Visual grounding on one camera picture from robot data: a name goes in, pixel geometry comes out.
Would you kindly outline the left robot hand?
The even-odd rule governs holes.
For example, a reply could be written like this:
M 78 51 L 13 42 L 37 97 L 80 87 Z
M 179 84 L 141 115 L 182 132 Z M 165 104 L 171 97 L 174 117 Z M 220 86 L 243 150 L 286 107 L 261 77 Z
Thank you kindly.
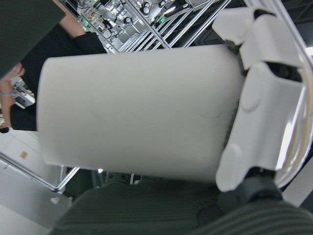
M 313 212 L 313 158 L 283 191 L 285 201 Z

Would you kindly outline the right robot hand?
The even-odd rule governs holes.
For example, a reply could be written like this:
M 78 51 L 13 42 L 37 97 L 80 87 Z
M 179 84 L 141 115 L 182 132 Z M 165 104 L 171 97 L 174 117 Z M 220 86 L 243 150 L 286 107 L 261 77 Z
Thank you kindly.
M 311 136 L 311 73 L 276 14 L 220 11 L 222 45 L 125 55 L 141 70 L 107 79 L 90 130 L 53 136 L 63 164 L 141 174 L 87 191 L 53 235 L 310 235 L 283 199 Z

